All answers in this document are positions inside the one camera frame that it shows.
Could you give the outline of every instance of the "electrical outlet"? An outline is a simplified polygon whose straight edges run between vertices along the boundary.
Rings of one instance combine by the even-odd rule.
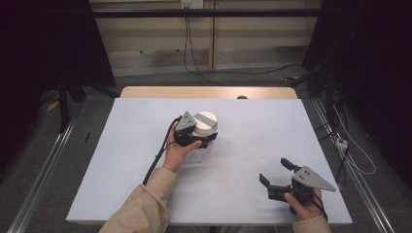
[[[181,0],[182,9],[191,9],[191,1],[192,0]]]
[[[203,9],[203,0],[192,0],[191,8],[192,9]]]
[[[345,150],[348,147],[348,141],[341,139],[341,138],[337,138],[335,141],[336,147],[341,149],[341,150]]]

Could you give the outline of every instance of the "hand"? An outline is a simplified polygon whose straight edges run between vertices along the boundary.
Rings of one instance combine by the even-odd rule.
[[[314,195],[313,200],[318,203],[319,206],[322,206],[322,192],[318,188],[314,188],[314,193],[319,197],[319,199]],[[307,220],[313,218],[315,216],[320,216],[322,214],[321,210],[319,210],[315,205],[312,203],[309,206],[302,206],[290,193],[286,192],[284,195],[286,201],[294,208],[297,213],[298,220]]]
[[[166,146],[169,145],[166,149],[166,157],[163,162],[163,168],[166,168],[174,173],[176,173],[182,163],[185,161],[186,156],[193,150],[198,149],[201,145],[201,141],[196,141],[186,147],[181,147],[177,145],[175,142],[174,132],[178,123],[173,124],[172,128],[170,129],[170,133],[167,136],[167,143]]]

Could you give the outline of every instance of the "wire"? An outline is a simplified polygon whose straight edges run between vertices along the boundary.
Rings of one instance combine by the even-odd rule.
[[[187,50],[188,50],[188,39],[189,39],[189,44],[190,44],[191,58],[193,60],[194,67],[196,68],[196,72],[192,72],[191,70],[189,70],[188,65],[186,63],[186,54],[187,54]],[[225,86],[225,85],[222,84],[222,83],[217,83],[217,82],[211,81],[209,79],[206,79],[206,77],[204,77],[204,75],[207,75],[207,74],[264,75],[264,74],[270,74],[270,73],[274,73],[274,72],[277,72],[277,71],[281,71],[282,72],[282,82],[281,82],[281,84],[279,84],[279,86],[281,86],[283,81],[284,81],[284,78],[285,78],[284,74],[283,74],[283,70],[285,68],[292,67],[292,66],[302,66],[301,64],[294,63],[294,64],[285,65],[281,68],[270,70],[270,71],[253,72],[253,73],[236,72],[236,71],[207,71],[207,72],[201,72],[198,69],[196,60],[194,58],[193,44],[192,44],[192,41],[191,41],[190,19],[188,17],[186,17],[186,41],[185,41],[185,50],[184,50],[184,64],[185,64],[185,69],[187,70],[188,73],[190,73],[192,75],[200,75],[202,77],[202,79],[207,81],[207,82],[214,83],[214,84],[217,84],[217,85],[223,85],[223,86]]]
[[[342,151],[342,155],[347,159],[348,163],[351,164],[353,167],[355,167],[359,172],[364,173],[366,175],[373,175],[376,173],[376,166],[373,163],[372,159],[370,159],[370,157],[367,155],[367,153],[355,142],[355,140],[351,137],[351,135],[349,134],[349,132],[346,130],[343,122],[342,122],[342,118],[340,117],[339,113],[337,112],[336,108],[333,106],[333,109],[336,111],[337,116],[339,118],[340,123],[342,124],[343,130],[345,131],[345,133],[347,134],[347,136],[349,137],[349,139],[360,149],[360,151],[363,152],[363,154],[366,156],[366,158],[370,161],[370,163],[373,166],[373,172],[365,172],[363,171],[361,168],[359,168],[353,161],[351,161],[351,159],[348,158],[348,156]]]
[[[324,137],[319,138],[318,141],[320,142],[320,141],[322,141],[322,140],[324,140],[324,139],[326,139],[330,136],[334,136],[334,134],[336,133],[337,128],[338,128],[338,125],[333,124],[333,128],[331,129],[331,131],[328,134],[326,134]]]
[[[342,112],[342,114],[343,114],[343,117],[345,118],[345,125],[343,126],[345,129],[346,129],[346,131],[349,131],[349,129],[348,129],[348,118],[346,117],[346,113],[345,113],[345,111],[342,109],[341,110],[341,112]],[[343,137],[346,141],[348,141],[348,134],[346,133],[346,131],[345,131],[345,136]]]
[[[168,144],[166,147],[164,146],[164,145],[166,144],[167,137],[169,136],[169,133],[170,133],[170,130],[172,129],[173,124],[174,124],[176,121],[179,121],[181,118],[182,118],[181,116],[175,118],[175,119],[172,121],[172,123],[170,124],[169,129],[167,130],[167,133],[166,133],[166,137],[164,137],[163,144],[161,145],[160,151],[158,152],[157,156],[154,158],[154,162],[152,163],[151,168],[149,168],[149,171],[148,171],[148,173],[146,174],[145,179],[143,180],[143,185],[146,185],[146,183],[148,183],[148,180],[149,180],[149,178],[151,177],[151,174],[152,174],[152,172],[153,172],[153,170],[154,170],[154,168],[155,168],[155,165],[157,164],[157,162],[158,162],[159,159],[161,158],[161,155],[164,153],[164,151],[165,151],[170,145],[172,145],[173,143],[175,143],[175,142],[173,141],[172,143]]]
[[[324,127],[326,125],[327,125],[327,123],[324,123],[323,125],[320,125],[320,126],[314,128],[313,131],[317,132],[318,130],[320,130],[322,127]]]
[[[327,214],[325,211],[325,207],[324,207],[324,202],[321,200],[321,198],[316,195],[315,193],[313,193],[313,195],[318,198],[318,200],[321,202],[321,205],[319,205],[318,203],[316,203],[312,198],[310,198],[308,195],[306,195],[306,193],[300,191],[299,189],[295,189],[294,191],[299,192],[300,195],[302,195],[303,197],[305,197],[306,200],[308,200],[309,202],[311,202],[316,208],[318,208],[321,212],[322,215],[325,217],[326,222],[327,222]]]
[[[339,155],[339,149],[337,148],[337,147],[335,147],[335,149],[336,149],[336,151],[337,151],[337,154]],[[336,173],[336,175],[335,175],[335,181],[336,182],[338,182],[338,179],[339,179],[339,176],[340,176],[340,172],[343,170],[343,172],[345,173],[344,175],[345,175],[345,177],[344,177],[344,183],[346,182],[346,170],[345,170],[345,161],[346,161],[346,157],[347,157],[347,155],[348,155],[348,151],[349,151],[349,147],[347,147],[346,148],[346,150],[345,150],[345,155],[346,156],[344,156],[343,158],[341,158],[340,156],[339,156],[339,159],[340,159],[340,164],[339,164],[339,168],[338,168],[338,170],[337,170],[337,173]]]
[[[308,0],[305,0],[305,10],[307,10],[307,9],[308,9]],[[310,30],[308,17],[306,17],[306,25],[308,26],[309,36],[312,39],[312,31]]]
[[[361,0],[361,2],[360,2],[360,8],[359,8],[359,10],[358,10],[357,17],[356,17],[356,19],[355,19],[355,25],[353,26],[353,29],[352,29],[352,32],[351,32],[351,36],[349,37],[349,40],[348,40],[348,45],[351,45],[352,40],[353,40],[353,38],[354,38],[355,31],[357,30],[358,23],[359,23],[359,19],[360,19],[360,15],[361,15],[361,10],[362,10],[362,8],[363,8],[363,3],[364,3],[364,0]]]
[[[199,68],[197,68],[196,59],[194,59],[193,44],[192,44],[192,42],[191,42],[190,19],[189,19],[188,17],[186,17],[186,42],[185,42],[185,58],[184,58],[186,70],[187,70],[189,73],[193,74],[193,73],[188,69],[188,66],[187,66],[187,64],[186,64],[186,50],[187,50],[187,48],[188,48],[188,32],[189,32],[189,42],[190,42],[191,58],[193,59],[194,67],[196,68],[196,71],[197,71],[197,73],[194,73],[194,75],[200,75],[203,80],[205,80],[205,81],[207,81],[207,82],[209,82],[209,83],[214,83],[214,84],[217,84],[217,85],[226,86],[225,84],[218,83],[218,82],[214,82],[214,81],[211,81],[211,80],[209,80],[209,79],[206,79],[206,77],[204,77],[204,75],[199,71]]]

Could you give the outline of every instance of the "table surface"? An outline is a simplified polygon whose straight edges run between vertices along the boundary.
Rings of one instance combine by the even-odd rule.
[[[185,98],[170,99],[172,90]],[[145,91],[149,97],[126,98]],[[223,99],[209,98],[214,93]],[[232,99],[238,95],[250,100]],[[292,173],[280,164],[281,157],[309,166],[336,186],[304,107],[290,88],[127,87],[115,102],[67,220],[107,220],[145,177],[168,121],[184,111],[214,113],[219,134],[211,147],[191,153],[178,172],[180,182],[168,204],[171,225],[294,221],[289,205],[267,199],[258,181],[263,173],[272,184],[291,183]],[[339,191],[324,191],[323,199],[329,223],[352,222]]]
[[[128,86],[120,98],[297,99],[290,87]]]

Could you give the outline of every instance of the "sleeve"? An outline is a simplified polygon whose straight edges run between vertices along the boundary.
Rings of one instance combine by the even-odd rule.
[[[167,202],[177,181],[173,172],[156,168],[147,185],[136,187],[99,232],[164,232],[170,219]]]
[[[330,233],[331,230],[323,216],[296,221],[292,224],[294,233]]]

